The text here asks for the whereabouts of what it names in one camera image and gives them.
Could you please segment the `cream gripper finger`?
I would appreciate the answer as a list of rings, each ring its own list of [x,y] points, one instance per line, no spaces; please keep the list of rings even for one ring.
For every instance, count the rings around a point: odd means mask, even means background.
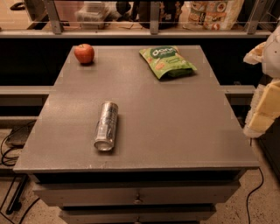
[[[243,133],[250,138],[263,135],[280,116],[280,80],[259,84],[253,94]]]
[[[243,61],[250,65],[256,65],[258,63],[262,63],[263,62],[263,50],[264,50],[265,44],[266,44],[266,42],[262,42],[261,44],[257,45],[255,48],[253,48],[250,52],[248,52],[244,56]]]

